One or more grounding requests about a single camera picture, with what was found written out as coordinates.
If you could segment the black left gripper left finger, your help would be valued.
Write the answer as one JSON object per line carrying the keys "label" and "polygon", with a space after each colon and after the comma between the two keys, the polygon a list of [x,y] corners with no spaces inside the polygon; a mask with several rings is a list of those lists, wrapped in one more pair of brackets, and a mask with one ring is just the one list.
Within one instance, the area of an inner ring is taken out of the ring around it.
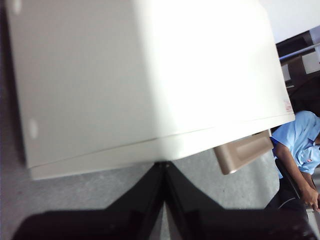
{"label": "black left gripper left finger", "polygon": [[15,240],[145,240],[163,206],[164,165],[154,164],[110,206],[33,214],[19,226]]}

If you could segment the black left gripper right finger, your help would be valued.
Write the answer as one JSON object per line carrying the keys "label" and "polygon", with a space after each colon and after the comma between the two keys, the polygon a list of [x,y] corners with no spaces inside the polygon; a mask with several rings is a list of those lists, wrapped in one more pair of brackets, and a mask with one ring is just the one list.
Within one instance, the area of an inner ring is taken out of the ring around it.
{"label": "black left gripper right finger", "polygon": [[166,204],[183,240],[315,240],[294,211],[225,209],[198,189],[173,163],[164,164]]}

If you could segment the person's hand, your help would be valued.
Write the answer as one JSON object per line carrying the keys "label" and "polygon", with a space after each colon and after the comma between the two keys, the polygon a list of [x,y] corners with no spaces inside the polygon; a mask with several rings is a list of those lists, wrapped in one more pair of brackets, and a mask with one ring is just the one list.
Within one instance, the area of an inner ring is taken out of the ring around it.
{"label": "person's hand", "polygon": [[311,187],[302,189],[302,201],[310,206],[314,211],[319,212],[318,196],[319,193]]}

